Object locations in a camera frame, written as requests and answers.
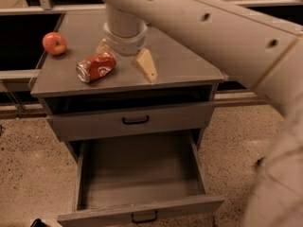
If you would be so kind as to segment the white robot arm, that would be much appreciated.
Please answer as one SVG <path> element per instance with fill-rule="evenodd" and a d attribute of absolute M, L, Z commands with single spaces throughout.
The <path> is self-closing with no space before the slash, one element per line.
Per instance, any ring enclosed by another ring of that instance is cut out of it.
<path fill-rule="evenodd" d="M 303 227 L 302 27 L 222 0 L 102 0 L 143 19 L 285 116 L 252 188 L 242 227 Z"/>

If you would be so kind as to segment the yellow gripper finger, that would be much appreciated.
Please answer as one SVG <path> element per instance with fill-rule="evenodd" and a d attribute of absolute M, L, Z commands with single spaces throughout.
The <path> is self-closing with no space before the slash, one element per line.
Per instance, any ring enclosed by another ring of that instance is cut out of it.
<path fill-rule="evenodd" d="M 108 44 L 108 41 L 106 39 L 102 39 L 96 48 L 96 52 L 98 54 L 103 52 L 109 52 L 111 50 L 111 46 Z"/>
<path fill-rule="evenodd" d="M 154 83 L 156 81 L 158 74 L 149 49 L 142 48 L 134 57 L 133 65 L 148 82 Z"/>

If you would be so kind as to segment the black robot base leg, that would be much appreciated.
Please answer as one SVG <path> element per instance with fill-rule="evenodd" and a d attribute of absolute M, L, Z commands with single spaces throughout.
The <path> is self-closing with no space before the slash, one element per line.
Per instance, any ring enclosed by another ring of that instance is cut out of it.
<path fill-rule="evenodd" d="M 265 159 L 265 157 L 262 157 L 260 159 L 258 159 L 255 163 L 255 168 L 258 168 L 262 165 L 263 160 Z"/>

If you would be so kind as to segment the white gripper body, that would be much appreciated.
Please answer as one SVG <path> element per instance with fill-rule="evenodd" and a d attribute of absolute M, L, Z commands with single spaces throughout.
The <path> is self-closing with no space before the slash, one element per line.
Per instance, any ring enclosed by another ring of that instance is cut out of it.
<path fill-rule="evenodd" d="M 107 21 L 104 23 L 103 31 L 107 43 L 123 56 L 139 53 L 146 41 L 148 28 L 145 22 L 109 4 L 106 5 L 105 12 Z"/>

